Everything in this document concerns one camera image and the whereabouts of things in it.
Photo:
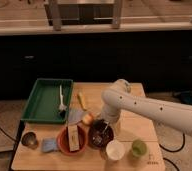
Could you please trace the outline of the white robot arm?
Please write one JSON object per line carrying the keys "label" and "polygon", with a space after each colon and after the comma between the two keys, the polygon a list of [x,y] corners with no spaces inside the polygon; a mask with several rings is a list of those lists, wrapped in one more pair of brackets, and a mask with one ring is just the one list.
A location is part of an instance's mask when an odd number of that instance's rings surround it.
{"label": "white robot arm", "polygon": [[139,114],[192,136],[192,106],[131,94],[130,83],[118,79],[101,93],[104,105],[101,117],[116,123],[122,110]]}

